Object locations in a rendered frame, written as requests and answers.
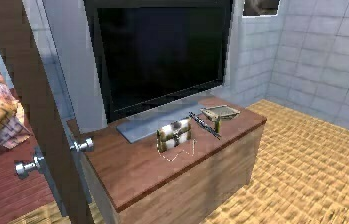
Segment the dark framed wall picture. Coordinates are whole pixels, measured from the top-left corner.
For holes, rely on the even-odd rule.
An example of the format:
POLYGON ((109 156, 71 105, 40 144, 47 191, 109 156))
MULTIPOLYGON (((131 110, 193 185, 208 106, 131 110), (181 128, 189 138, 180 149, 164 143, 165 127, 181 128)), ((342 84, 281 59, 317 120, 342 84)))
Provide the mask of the dark framed wall picture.
POLYGON ((276 15, 280 0, 245 0, 244 16, 276 15))

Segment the pink checked bed blanket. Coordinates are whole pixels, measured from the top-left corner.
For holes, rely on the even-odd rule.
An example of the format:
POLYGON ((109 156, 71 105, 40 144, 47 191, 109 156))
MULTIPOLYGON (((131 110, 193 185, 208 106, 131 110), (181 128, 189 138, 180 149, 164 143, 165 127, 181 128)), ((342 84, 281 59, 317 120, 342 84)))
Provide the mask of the pink checked bed blanket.
POLYGON ((31 137, 24 124, 24 110, 0 73, 0 146, 12 149, 31 137))

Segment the brown wooden room door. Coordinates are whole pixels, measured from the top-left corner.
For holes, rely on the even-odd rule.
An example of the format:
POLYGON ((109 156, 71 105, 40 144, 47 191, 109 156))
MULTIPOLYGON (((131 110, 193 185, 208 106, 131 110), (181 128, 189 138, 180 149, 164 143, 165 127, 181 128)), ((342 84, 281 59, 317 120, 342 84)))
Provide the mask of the brown wooden room door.
POLYGON ((0 0, 0 55, 72 224, 94 224, 22 0, 0 0))

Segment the black flat television set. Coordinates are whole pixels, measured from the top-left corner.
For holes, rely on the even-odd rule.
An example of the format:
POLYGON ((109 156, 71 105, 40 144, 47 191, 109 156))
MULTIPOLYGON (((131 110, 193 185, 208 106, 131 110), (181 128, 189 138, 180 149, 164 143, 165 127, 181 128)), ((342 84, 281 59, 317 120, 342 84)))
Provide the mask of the black flat television set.
POLYGON ((84 0, 106 121, 130 143, 223 85, 234 0, 84 0))

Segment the black pen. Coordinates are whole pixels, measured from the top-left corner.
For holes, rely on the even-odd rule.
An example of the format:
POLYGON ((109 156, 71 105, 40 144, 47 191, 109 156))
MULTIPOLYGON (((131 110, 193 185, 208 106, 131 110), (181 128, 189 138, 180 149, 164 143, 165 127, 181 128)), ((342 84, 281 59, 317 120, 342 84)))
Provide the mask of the black pen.
POLYGON ((210 134, 212 134, 214 137, 220 140, 221 135, 219 135, 214 129, 212 129, 205 121, 200 119, 196 114, 193 112, 189 112, 189 117, 192 118, 201 128, 208 131, 210 134))

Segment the brown wooden television cabinet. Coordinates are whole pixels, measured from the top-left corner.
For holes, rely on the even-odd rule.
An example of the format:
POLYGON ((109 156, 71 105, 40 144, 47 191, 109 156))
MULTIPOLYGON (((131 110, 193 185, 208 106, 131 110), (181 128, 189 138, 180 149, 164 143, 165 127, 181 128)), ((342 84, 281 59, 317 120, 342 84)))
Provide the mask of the brown wooden television cabinet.
POLYGON ((133 144, 116 127, 92 132, 81 157, 106 224, 199 224, 248 184, 266 118, 239 105, 219 139, 192 125, 192 139, 162 154, 151 135, 133 144))

